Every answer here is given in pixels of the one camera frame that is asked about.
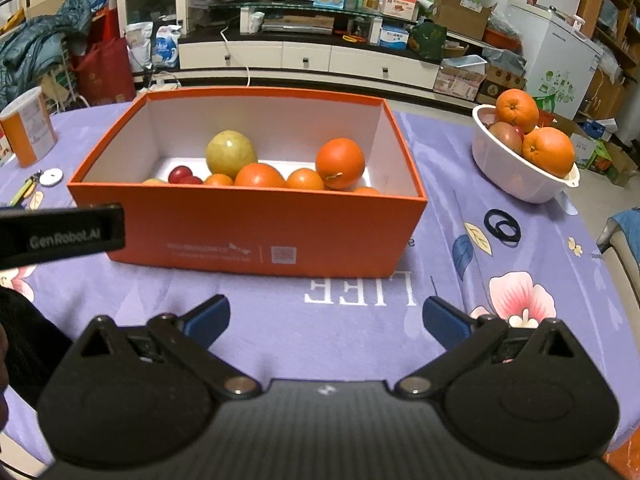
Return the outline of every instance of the orange and white canister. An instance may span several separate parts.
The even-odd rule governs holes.
[[[39,86],[9,103],[0,112],[0,124],[23,168],[47,155],[58,140]]]

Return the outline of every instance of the yellow-green fruit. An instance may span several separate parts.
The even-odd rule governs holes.
[[[220,132],[213,137],[205,157],[212,174],[222,173],[234,180],[247,164],[258,162],[251,141],[233,130]]]

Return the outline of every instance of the metal bolt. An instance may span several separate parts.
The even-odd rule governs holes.
[[[258,383],[250,377],[233,377],[225,382],[227,391],[236,395],[250,394],[257,387]]]
[[[406,377],[400,381],[399,386],[407,394],[419,395],[431,388],[431,381],[424,377]]]

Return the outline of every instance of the purple tablecloth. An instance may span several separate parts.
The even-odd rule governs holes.
[[[111,105],[54,117],[60,141],[34,168],[59,167],[68,179],[124,109]],[[640,359],[618,294],[604,262],[594,257],[599,253],[580,217],[570,205],[529,205],[494,187],[472,160],[469,128],[404,113],[396,118],[430,201],[391,279],[210,274],[129,266],[99,254],[0,272],[0,282],[27,295],[32,290],[36,307],[73,338],[97,314],[141,324],[225,294],[231,323],[211,351],[264,384],[274,377],[395,383],[442,352],[420,316],[419,305],[434,288],[467,313],[486,309],[514,326],[558,316],[618,397],[621,418],[612,447],[621,445],[640,424]],[[0,168],[0,202],[32,172],[15,161]],[[62,184],[44,189],[40,208],[71,205]],[[486,231],[483,219],[491,208],[520,223],[517,247]],[[33,410],[12,391],[8,401],[7,434],[50,462]]]

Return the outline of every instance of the black hair tie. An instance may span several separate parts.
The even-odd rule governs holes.
[[[491,218],[494,216],[498,216],[502,218],[495,225],[491,225]],[[513,233],[505,232],[501,229],[502,226],[509,227]],[[515,242],[518,243],[522,238],[522,231],[520,230],[520,225],[516,221],[516,219],[508,213],[500,209],[491,209],[484,216],[484,227],[495,237],[498,238],[501,242]]]

